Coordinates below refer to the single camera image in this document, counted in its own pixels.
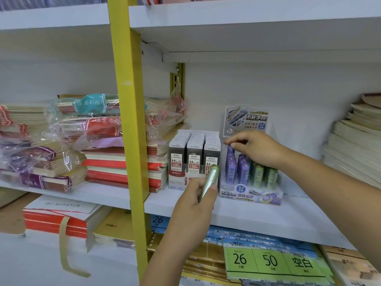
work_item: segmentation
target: yellow shelf upright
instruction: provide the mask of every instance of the yellow shelf upright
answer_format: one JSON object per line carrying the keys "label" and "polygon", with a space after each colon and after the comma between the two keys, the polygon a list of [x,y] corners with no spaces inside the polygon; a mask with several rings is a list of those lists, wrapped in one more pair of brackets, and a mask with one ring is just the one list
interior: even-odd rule
{"label": "yellow shelf upright", "polygon": [[128,13],[128,6],[137,4],[137,0],[108,0],[136,258],[141,279],[149,260],[146,249],[151,226],[150,216],[144,213],[149,185],[140,36],[131,30]]}

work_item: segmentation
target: finger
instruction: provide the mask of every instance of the finger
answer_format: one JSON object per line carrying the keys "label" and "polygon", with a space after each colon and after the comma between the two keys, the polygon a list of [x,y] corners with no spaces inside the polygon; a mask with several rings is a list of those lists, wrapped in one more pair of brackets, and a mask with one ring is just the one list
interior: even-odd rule
{"label": "finger", "polygon": [[207,192],[205,193],[204,197],[202,198],[199,206],[202,209],[203,212],[205,212],[208,215],[212,214],[213,206],[218,197],[218,189],[216,185],[212,185]]}
{"label": "finger", "polygon": [[204,178],[192,178],[181,197],[192,202],[197,202],[197,197],[201,193],[200,188],[204,186],[205,180]]}
{"label": "finger", "polygon": [[224,144],[231,144],[231,143],[236,143],[240,141],[248,141],[249,138],[250,138],[250,132],[243,131],[225,140]]}
{"label": "finger", "polygon": [[242,143],[231,143],[230,146],[233,149],[235,149],[236,151],[239,151],[240,153],[248,155],[248,153],[247,153],[247,147],[246,147],[245,144],[242,144]]}

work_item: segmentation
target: paper strap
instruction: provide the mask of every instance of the paper strap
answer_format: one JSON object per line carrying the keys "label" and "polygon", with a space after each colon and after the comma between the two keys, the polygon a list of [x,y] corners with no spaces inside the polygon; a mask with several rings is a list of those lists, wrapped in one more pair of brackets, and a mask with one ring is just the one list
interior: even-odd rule
{"label": "paper strap", "polygon": [[60,233],[58,234],[58,242],[60,245],[60,260],[61,260],[61,266],[62,269],[64,269],[67,272],[70,272],[72,274],[89,278],[90,273],[87,273],[85,271],[82,271],[80,269],[74,269],[70,267],[69,260],[67,259],[67,236],[66,236],[66,226],[69,221],[70,217],[65,216],[60,224]]}

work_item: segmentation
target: yellow notebook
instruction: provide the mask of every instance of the yellow notebook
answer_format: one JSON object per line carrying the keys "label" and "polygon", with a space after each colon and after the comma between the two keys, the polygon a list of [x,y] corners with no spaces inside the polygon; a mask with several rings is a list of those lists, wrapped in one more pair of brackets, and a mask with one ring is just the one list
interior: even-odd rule
{"label": "yellow notebook", "polygon": [[113,208],[107,217],[103,220],[103,222],[94,231],[94,235],[96,238],[102,240],[113,241],[117,243],[128,241],[134,244],[131,211],[120,208]]}

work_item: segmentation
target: forearm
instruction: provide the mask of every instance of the forearm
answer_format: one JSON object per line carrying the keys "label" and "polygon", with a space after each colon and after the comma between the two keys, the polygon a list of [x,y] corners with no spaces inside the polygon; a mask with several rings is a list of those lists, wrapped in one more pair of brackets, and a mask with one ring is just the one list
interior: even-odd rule
{"label": "forearm", "polygon": [[178,286],[185,260],[186,255],[164,236],[148,264],[140,285]]}
{"label": "forearm", "polygon": [[381,190],[301,153],[285,150],[279,169],[294,180],[347,239],[381,270]]}

